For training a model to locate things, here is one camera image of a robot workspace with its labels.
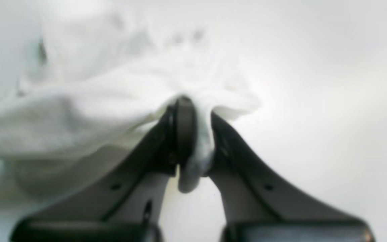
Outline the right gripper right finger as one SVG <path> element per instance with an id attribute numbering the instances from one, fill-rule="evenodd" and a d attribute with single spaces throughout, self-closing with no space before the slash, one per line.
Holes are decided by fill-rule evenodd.
<path id="1" fill-rule="evenodd" d="M 216 149 L 209 177 L 226 225 L 222 242 L 374 242 L 366 222 L 321 202 L 267 166 L 238 132 L 212 115 Z"/>

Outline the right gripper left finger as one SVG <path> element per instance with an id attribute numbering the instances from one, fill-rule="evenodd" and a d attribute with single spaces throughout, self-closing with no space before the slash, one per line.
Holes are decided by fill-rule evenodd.
<path id="1" fill-rule="evenodd" d="M 10 241 L 162 242 L 158 221 L 166 186 L 194 144 L 195 108 L 179 98 L 112 171 L 20 220 Z"/>

